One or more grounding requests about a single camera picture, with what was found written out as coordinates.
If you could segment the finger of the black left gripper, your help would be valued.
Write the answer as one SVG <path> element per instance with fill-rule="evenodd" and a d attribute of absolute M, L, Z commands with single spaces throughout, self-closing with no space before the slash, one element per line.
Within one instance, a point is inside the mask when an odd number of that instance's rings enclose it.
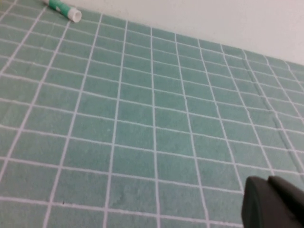
<path fill-rule="evenodd" d="M 295 215 L 284 204 L 268 179 L 246 179 L 241 218 L 245 228 L 302 228 L 304 215 Z"/>
<path fill-rule="evenodd" d="M 304 214 L 304 192 L 279 176 L 269 176 L 268 183 L 295 215 Z"/>

